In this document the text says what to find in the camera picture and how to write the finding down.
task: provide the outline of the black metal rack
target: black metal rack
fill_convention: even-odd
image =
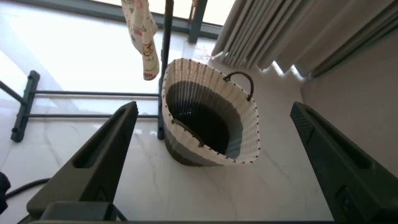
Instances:
[[[40,80],[40,75],[36,71],[31,71],[27,77],[28,81],[24,91],[24,96],[18,95],[14,90],[9,88],[5,83],[0,81],[0,89],[4,90],[14,99],[21,103],[17,119],[12,128],[11,139],[14,142],[21,142],[24,138],[25,129],[29,118],[110,118],[112,114],[31,114],[30,111],[33,106],[33,101],[36,94],[41,95],[81,95],[81,96],[144,96],[144,97],[158,97],[158,114],[139,114],[138,118],[157,118],[157,138],[163,140],[163,116],[162,116],[162,99],[160,94],[162,92],[163,76],[165,74],[170,48],[170,36],[172,29],[174,0],[165,0],[165,14],[164,14],[164,33],[163,44],[161,51],[162,69],[161,77],[159,79],[158,93],[110,93],[97,91],[52,91],[52,90],[37,90],[37,85]]]

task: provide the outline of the brown handle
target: brown handle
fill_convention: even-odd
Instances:
[[[250,99],[253,97],[253,92],[254,92],[254,83],[253,83],[253,79],[250,77],[250,75],[248,75],[247,73],[244,73],[244,72],[231,72],[227,76],[225,76],[223,80],[224,81],[230,81],[231,80],[231,76],[235,75],[235,74],[242,74],[246,78],[248,78],[248,80],[250,82],[250,94],[248,96],[248,101],[250,101]]]
[[[203,147],[205,145],[205,142],[203,142],[201,137],[199,137],[196,133],[194,133],[190,128],[188,128],[188,126],[183,124],[181,121],[179,121],[177,119],[173,119],[172,124],[177,124],[177,125],[181,126],[184,129],[184,131],[188,131],[193,137],[195,137],[199,141],[199,147]]]

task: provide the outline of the patterned cloth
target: patterned cloth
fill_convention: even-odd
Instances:
[[[153,80],[159,73],[159,58],[154,42],[157,26],[149,12],[148,0],[121,1],[131,42],[142,55],[144,80]]]

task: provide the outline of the woven basket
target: woven basket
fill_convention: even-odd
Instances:
[[[230,81],[237,73],[249,79],[250,94]],[[175,160],[188,166],[225,166],[258,157],[259,116],[248,74],[225,76],[178,59],[167,67],[162,88],[165,145]]]

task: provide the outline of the gray curtain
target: gray curtain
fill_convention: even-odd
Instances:
[[[396,0],[236,0],[212,56],[318,76],[398,26]]]

